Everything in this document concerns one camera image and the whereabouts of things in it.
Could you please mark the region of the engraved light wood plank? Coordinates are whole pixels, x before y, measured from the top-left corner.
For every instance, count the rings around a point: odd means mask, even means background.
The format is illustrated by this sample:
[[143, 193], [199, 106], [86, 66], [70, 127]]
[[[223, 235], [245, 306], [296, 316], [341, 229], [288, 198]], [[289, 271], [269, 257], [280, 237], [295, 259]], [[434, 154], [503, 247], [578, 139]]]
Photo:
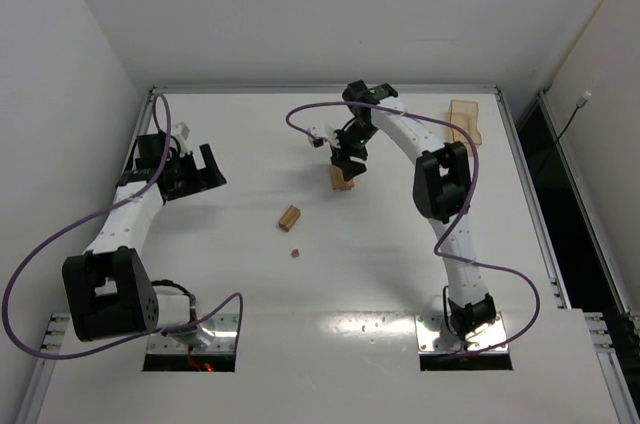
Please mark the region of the engraved light wood plank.
[[349, 181], [340, 180], [338, 182], [338, 189], [341, 191], [348, 191], [348, 190], [352, 190], [353, 188], [354, 188], [353, 180], [349, 180]]

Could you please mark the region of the long light wood plank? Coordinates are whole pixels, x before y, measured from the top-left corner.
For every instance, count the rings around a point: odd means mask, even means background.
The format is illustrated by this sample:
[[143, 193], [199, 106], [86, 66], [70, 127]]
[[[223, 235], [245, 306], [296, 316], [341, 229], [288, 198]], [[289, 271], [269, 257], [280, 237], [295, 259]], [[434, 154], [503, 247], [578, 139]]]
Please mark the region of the long light wood plank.
[[345, 180], [342, 174], [342, 170], [334, 165], [329, 166], [329, 174], [331, 179], [331, 186], [333, 190], [344, 190]]

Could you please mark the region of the dark striped wood block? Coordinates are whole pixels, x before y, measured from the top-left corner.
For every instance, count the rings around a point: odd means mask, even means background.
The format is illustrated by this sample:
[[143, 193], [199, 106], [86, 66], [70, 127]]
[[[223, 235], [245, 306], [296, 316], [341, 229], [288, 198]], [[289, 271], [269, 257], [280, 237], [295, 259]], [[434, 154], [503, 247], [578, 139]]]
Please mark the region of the dark striped wood block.
[[285, 232], [290, 232], [301, 217], [301, 210], [294, 205], [290, 205], [278, 220], [278, 226]]

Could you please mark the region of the transparent orange plastic box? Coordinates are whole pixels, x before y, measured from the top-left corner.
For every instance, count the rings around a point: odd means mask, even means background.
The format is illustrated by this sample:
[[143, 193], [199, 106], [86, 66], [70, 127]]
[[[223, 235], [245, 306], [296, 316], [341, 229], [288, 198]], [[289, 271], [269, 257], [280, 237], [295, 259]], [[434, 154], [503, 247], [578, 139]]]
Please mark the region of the transparent orange plastic box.
[[482, 144], [482, 135], [478, 129], [478, 119], [479, 103], [477, 101], [459, 99], [450, 101], [449, 122], [463, 129], [476, 146]]

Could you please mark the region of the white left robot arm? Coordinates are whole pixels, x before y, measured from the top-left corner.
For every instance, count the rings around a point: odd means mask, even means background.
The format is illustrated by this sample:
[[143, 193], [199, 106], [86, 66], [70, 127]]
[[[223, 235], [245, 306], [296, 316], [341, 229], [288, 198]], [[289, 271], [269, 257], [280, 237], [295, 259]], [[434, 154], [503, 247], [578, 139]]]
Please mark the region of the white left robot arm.
[[159, 304], [140, 254], [154, 218], [169, 201], [220, 187], [226, 178], [211, 147], [199, 146], [199, 168], [186, 140], [171, 136], [160, 168], [166, 134], [136, 138], [114, 203], [98, 236], [62, 266], [76, 336], [83, 342], [142, 334], [156, 328]]

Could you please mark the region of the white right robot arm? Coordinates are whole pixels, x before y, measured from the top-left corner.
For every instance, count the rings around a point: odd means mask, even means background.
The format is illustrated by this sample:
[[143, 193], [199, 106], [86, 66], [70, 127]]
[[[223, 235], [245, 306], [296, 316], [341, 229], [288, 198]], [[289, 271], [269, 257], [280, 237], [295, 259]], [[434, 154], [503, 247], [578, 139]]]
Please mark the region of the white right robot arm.
[[463, 204], [471, 190], [469, 156], [464, 144], [447, 143], [423, 122], [408, 116], [398, 92], [388, 84], [372, 88], [359, 80], [342, 99], [353, 115], [335, 132], [331, 163], [349, 181], [366, 171], [366, 144], [386, 134], [414, 165], [412, 197], [440, 243], [448, 280], [449, 332], [463, 340], [496, 317], [493, 298], [474, 266], [475, 252]]

